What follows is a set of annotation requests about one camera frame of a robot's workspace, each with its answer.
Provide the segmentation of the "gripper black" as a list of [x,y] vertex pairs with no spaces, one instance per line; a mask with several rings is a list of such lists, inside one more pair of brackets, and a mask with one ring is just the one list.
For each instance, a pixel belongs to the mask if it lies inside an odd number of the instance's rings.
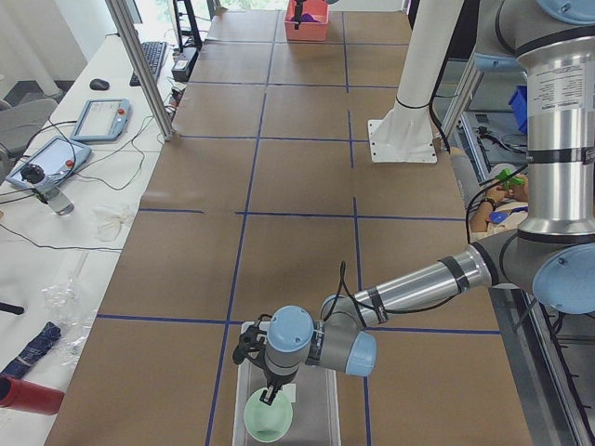
[[298,371],[291,374],[276,374],[268,369],[264,371],[266,378],[266,387],[259,395],[259,401],[266,405],[273,405],[279,391],[284,385],[290,384],[294,381]]

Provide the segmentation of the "person's hand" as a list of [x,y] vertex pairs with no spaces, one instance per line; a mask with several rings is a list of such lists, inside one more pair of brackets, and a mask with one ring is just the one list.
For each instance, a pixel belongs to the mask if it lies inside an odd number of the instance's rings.
[[483,198],[495,205],[500,205],[508,196],[509,191],[502,185],[497,185],[497,180],[492,180],[489,188],[483,193]]

